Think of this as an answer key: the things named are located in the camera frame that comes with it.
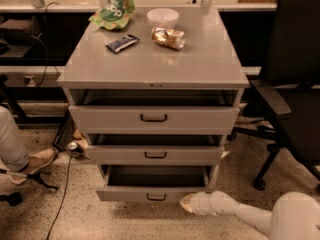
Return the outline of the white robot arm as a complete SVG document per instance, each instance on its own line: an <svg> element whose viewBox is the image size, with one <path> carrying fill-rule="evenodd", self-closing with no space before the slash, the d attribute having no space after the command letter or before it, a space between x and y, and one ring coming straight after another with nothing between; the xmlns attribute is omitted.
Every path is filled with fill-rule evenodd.
<svg viewBox="0 0 320 240"><path fill-rule="evenodd" d="M271 211L240 203L221 191L191 193L180 204L196 215L234 216L269 240L320 240L320 203L300 192L282 195Z"/></svg>

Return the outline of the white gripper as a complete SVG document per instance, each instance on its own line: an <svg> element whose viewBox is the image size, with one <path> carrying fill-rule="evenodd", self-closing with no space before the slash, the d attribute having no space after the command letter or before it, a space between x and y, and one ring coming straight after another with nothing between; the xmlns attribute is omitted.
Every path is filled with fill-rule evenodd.
<svg viewBox="0 0 320 240"><path fill-rule="evenodd" d="M184 196L180 205L196 215L233 215L238 202L221 191L196 192Z"/></svg>

